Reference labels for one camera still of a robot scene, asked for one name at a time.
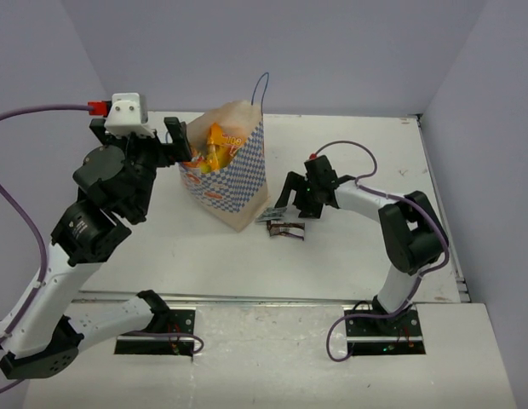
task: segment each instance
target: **black mounting plate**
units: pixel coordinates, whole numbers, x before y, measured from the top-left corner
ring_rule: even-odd
[[[172,309],[169,311],[168,324],[159,331],[194,333],[196,318],[194,309]],[[119,355],[178,355],[193,356],[194,341],[177,341],[176,338],[155,337],[150,339],[135,339],[132,337],[118,337],[114,354]]]
[[[375,313],[357,309],[356,314]],[[353,314],[347,310],[345,315]],[[425,354],[419,315],[415,309],[402,313],[395,320],[358,318],[346,320],[347,351],[359,355]]]

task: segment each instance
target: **red connector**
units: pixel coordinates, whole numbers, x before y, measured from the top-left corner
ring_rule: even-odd
[[[88,112],[90,115],[106,117],[109,114],[111,103],[107,101],[89,101],[88,106],[92,107],[92,110]]]

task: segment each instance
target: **blue checkered pattern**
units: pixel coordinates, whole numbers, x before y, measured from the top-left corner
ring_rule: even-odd
[[[264,124],[262,121],[258,124],[226,168],[205,175],[183,164],[179,169],[188,191],[202,204],[230,213],[239,212],[266,183]],[[206,193],[219,194],[221,199]]]

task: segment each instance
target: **yellow snack package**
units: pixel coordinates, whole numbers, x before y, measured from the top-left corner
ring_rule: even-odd
[[[192,153],[192,160],[190,162],[183,162],[183,164],[188,168],[198,168],[202,173],[210,173],[211,167],[202,153],[193,146],[190,146],[190,150]]]
[[[228,166],[246,140],[246,137],[230,136],[219,124],[212,124],[207,139],[208,163],[211,168],[220,169]]]

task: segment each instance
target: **small package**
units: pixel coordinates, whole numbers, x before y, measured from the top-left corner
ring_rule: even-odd
[[[267,231],[272,236],[285,236],[294,239],[304,240],[306,232],[306,223],[280,222],[277,220],[268,220],[266,222]]]

